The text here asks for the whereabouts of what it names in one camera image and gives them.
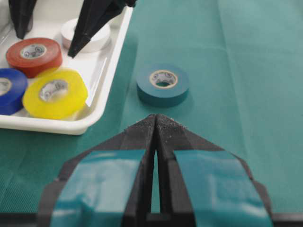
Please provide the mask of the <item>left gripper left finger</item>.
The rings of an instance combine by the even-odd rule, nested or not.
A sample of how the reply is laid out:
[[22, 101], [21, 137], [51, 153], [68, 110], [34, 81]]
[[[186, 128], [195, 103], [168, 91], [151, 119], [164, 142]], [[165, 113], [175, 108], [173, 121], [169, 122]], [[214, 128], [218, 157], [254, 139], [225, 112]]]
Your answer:
[[156, 116], [66, 161], [43, 191], [40, 227], [143, 227], [151, 210]]

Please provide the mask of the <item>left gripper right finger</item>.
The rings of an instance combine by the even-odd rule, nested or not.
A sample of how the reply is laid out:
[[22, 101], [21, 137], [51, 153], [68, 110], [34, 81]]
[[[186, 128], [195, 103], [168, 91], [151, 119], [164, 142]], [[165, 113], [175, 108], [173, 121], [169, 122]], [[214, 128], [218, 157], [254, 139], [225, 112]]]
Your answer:
[[158, 114], [160, 209], [174, 227], [270, 227], [270, 199], [248, 164]]

